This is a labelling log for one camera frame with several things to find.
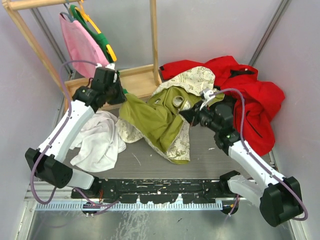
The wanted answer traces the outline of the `olive green jacket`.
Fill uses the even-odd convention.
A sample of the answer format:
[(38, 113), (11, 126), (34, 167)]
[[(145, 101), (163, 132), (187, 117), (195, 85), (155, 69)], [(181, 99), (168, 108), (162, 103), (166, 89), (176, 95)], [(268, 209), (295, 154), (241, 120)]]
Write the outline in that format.
[(116, 123), (125, 143), (144, 139), (159, 155), (173, 164), (187, 164), (190, 158), (190, 124), (180, 112), (200, 101), (201, 92), (214, 92), (216, 76), (204, 66), (193, 67), (163, 82), (148, 101), (127, 93)]

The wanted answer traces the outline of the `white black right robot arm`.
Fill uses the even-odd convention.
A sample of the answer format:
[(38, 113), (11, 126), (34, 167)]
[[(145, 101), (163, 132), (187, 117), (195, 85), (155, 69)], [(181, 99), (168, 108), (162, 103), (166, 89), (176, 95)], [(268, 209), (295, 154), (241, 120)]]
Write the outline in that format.
[(244, 197), (259, 208), (264, 220), (276, 227), (289, 220), (297, 220), (304, 213), (300, 183), (296, 178), (285, 177), (268, 165), (241, 139), (233, 127), (231, 107), (218, 104), (213, 110), (201, 107), (201, 102), (180, 115), (191, 125), (212, 130), (216, 146), (239, 163), (253, 181), (237, 171), (220, 176), (219, 191), (225, 197), (233, 194)]

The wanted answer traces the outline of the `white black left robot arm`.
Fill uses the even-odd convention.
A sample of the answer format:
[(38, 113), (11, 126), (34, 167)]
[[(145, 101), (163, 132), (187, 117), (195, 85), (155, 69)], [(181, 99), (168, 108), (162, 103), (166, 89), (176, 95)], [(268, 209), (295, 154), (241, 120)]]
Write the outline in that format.
[(115, 64), (97, 66), (90, 86), (79, 87), (58, 125), (39, 145), (25, 153), (31, 177), (39, 178), (58, 189), (66, 186), (81, 188), (88, 198), (100, 193), (100, 185), (93, 175), (64, 164), (67, 152), (81, 128), (103, 105), (117, 105), (126, 101)]

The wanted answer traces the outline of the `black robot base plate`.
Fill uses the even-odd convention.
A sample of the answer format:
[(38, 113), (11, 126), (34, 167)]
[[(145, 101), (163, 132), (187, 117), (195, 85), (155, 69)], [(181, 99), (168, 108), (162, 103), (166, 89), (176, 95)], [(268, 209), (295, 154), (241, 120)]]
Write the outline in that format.
[(89, 199), (99, 199), (103, 203), (120, 201), (123, 204), (174, 203), (182, 197), (183, 204), (209, 204), (217, 198), (234, 198), (227, 180), (238, 176), (232, 170), (219, 179), (99, 179), (89, 189), (73, 190), (72, 199), (80, 199), (83, 193)]

